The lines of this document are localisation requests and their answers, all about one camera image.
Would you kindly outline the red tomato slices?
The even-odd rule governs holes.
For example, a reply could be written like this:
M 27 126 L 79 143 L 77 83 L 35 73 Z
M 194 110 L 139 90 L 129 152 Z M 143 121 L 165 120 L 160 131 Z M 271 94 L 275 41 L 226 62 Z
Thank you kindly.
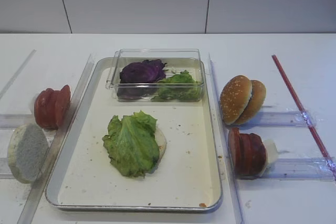
M 42 91 L 34 102 L 36 123 L 43 129 L 60 128 L 70 107 L 70 98 L 69 85 L 63 86 L 61 90 L 47 88 Z

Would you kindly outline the green lettuce in container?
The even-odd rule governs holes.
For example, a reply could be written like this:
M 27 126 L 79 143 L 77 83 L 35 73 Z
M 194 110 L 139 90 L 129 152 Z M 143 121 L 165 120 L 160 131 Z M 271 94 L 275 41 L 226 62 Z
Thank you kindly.
M 200 82 L 197 82 L 187 70 L 174 74 L 171 77 L 162 79 L 158 82 L 158 88 L 151 101 L 198 101 L 201 97 Z

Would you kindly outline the white bread slice on tray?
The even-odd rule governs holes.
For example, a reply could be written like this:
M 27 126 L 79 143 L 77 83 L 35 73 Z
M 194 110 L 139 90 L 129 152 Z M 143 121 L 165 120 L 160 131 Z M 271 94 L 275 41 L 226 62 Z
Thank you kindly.
M 165 153 L 167 141 L 163 132 L 160 130 L 158 126 L 156 127 L 155 131 L 155 141 L 159 147 L 159 161 L 160 161 Z

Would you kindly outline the large green lettuce leaf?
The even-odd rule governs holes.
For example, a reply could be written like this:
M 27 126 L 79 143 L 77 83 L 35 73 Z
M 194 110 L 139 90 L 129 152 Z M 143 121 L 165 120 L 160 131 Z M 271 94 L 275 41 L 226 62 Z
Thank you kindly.
M 114 115 L 108 134 L 102 137 L 110 164 L 125 177 L 144 177 L 158 163 L 160 149 L 155 140 L 157 119 L 143 111 Z

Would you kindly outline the brown meat patties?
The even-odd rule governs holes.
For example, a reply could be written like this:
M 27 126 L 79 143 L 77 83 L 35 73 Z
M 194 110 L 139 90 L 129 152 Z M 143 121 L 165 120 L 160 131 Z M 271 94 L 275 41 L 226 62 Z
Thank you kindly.
M 229 130 L 228 145 L 237 176 L 252 177 L 261 174 L 266 165 L 267 154 L 259 135 L 240 133 L 234 127 Z

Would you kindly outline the grey-white bread slice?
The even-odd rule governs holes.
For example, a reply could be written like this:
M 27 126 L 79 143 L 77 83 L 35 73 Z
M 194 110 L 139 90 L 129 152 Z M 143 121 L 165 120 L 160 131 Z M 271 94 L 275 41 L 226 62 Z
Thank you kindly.
M 48 148 L 47 138 L 37 124 L 17 127 L 7 150 L 8 166 L 14 178 L 23 184 L 33 183 L 38 177 Z

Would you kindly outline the clear plastic container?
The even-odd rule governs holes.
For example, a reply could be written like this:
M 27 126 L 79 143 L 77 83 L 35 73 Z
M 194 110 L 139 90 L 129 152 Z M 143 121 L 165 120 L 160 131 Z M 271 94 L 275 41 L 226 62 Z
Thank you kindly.
M 127 85 L 120 83 L 119 74 L 122 69 L 130 63 L 156 59 L 160 59 L 163 63 L 165 63 L 163 70 L 166 74 L 166 78 L 187 70 L 195 81 L 201 83 L 200 87 L 202 88 L 202 97 L 205 87 L 205 73 L 203 63 L 201 62 L 201 56 L 199 50 L 197 49 L 121 49 L 115 53 L 112 59 L 110 72 L 106 81 L 106 88 L 112 90 L 114 97 L 119 101 L 151 101 L 158 88 L 161 86 L 158 82 L 129 84 L 129 86 L 134 88 L 154 87 L 156 88 L 156 91 L 153 94 L 148 94 L 140 99 L 119 99 L 117 96 L 118 89 L 125 88 Z

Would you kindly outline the metal baking tray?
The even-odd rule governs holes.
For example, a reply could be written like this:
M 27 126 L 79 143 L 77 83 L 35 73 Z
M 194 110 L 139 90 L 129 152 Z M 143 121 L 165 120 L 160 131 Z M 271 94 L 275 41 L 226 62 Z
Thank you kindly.
M 207 212 L 220 203 L 208 97 L 199 102 L 120 102 L 105 87 L 112 58 L 97 62 L 68 130 L 45 196 L 64 210 Z M 110 164 L 102 137 L 110 119 L 143 111 L 157 120 L 166 150 L 143 177 L 122 176 Z

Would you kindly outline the sesame bun top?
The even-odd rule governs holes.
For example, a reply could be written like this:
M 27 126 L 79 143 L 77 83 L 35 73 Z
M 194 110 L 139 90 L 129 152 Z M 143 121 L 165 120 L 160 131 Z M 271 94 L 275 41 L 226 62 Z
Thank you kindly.
M 243 113 L 252 93 L 252 82 L 243 75 L 229 80 L 220 94 L 223 121 L 227 125 L 233 124 Z

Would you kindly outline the bun bottom half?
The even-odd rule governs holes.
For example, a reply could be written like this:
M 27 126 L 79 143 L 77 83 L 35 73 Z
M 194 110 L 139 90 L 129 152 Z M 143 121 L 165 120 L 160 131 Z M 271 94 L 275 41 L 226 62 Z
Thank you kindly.
M 258 113 L 264 103 L 266 97 L 266 87 L 258 80 L 252 80 L 251 83 L 251 98 L 249 99 L 249 102 L 240 117 L 235 121 L 234 124 L 236 125 L 242 125 L 252 119 Z

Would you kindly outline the white pusher block right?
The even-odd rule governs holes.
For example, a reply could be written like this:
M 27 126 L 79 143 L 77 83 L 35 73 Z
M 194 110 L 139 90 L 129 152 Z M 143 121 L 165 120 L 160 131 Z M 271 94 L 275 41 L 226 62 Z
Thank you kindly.
M 278 150 L 273 140 L 267 139 L 263 141 L 263 145 L 266 150 L 266 161 L 261 172 L 258 174 L 259 177 L 261 177 L 266 169 L 270 168 L 278 159 Z

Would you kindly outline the red strip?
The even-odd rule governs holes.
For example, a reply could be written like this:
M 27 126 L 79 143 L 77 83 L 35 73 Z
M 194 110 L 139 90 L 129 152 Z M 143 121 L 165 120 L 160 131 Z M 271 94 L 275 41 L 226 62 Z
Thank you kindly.
M 281 63 L 280 61 L 278 60 L 277 56 L 276 55 L 272 55 L 271 56 L 284 83 L 286 84 L 297 108 L 299 109 L 300 113 L 301 113 L 301 116 L 303 117 L 315 143 L 317 144 L 322 156 L 325 158 L 325 160 L 327 161 L 327 165 L 330 169 L 330 171 L 332 172 L 333 174 L 333 177 L 335 178 L 335 162 L 332 160 L 332 157 L 330 156 L 330 154 L 328 153 L 322 139 L 320 138 L 316 128 L 313 126 L 311 120 L 310 120 L 310 117 L 308 116 L 308 112 L 305 110 L 303 104 L 301 103 L 296 91 L 294 90 L 291 82 L 289 81 L 283 67 L 281 66 Z

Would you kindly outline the clear divider rail right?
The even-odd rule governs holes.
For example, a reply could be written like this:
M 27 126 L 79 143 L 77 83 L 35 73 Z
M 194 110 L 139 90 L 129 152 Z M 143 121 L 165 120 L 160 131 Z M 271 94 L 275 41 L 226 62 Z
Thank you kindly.
M 222 110 L 219 104 L 219 96 L 218 96 L 218 90 L 217 90 L 215 69 L 214 69 L 214 65 L 213 65 L 210 53 L 208 53 L 208 56 L 207 56 L 207 63 L 208 63 L 209 74 L 211 75 L 211 85 L 212 85 L 212 93 L 214 97 L 214 106 L 215 106 L 216 115 L 217 115 L 220 137 L 222 140 L 222 149 L 224 153 L 224 163 L 225 163 L 225 169 L 226 169 L 226 179 L 228 181 L 229 188 L 230 188 L 230 195 L 231 195 L 232 203 L 233 203 L 233 212 L 235 216 L 235 221 L 236 223 L 245 223 L 244 215 L 241 210 L 239 193 L 237 191 L 236 179 L 233 173 L 231 156 L 230 156 L 228 141 L 227 141 L 227 130 L 223 122 Z

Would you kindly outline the clear rail upper right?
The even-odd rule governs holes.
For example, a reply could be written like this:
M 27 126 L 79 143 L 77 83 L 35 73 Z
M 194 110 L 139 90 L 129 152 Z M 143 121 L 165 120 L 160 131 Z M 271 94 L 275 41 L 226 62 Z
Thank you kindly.
M 260 127 L 314 127 L 316 121 L 308 111 L 259 112 L 249 124 Z

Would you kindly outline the clear rail lower right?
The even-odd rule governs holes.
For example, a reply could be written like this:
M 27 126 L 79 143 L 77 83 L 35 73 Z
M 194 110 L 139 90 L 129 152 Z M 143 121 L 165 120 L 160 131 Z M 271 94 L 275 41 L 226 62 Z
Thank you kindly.
M 335 162 L 324 157 L 280 158 L 260 175 L 236 175 L 237 179 L 335 180 Z

